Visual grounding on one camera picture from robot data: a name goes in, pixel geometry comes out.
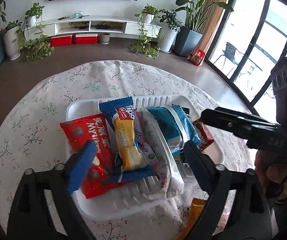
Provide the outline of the person's right hand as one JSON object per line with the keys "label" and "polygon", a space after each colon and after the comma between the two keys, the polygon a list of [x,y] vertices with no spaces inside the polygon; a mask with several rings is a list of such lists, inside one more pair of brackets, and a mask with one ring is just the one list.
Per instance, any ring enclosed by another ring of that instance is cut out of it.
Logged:
{"label": "person's right hand", "polygon": [[[259,181],[264,190],[268,183],[282,183],[287,176],[287,165],[286,164],[272,164],[267,169],[263,168],[263,156],[267,155],[266,152],[258,150],[255,157],[255,171],[258,175]],[[278,196],[277,200],[284,200],[287,198],[287,180],[283,183],[283,191]]]}

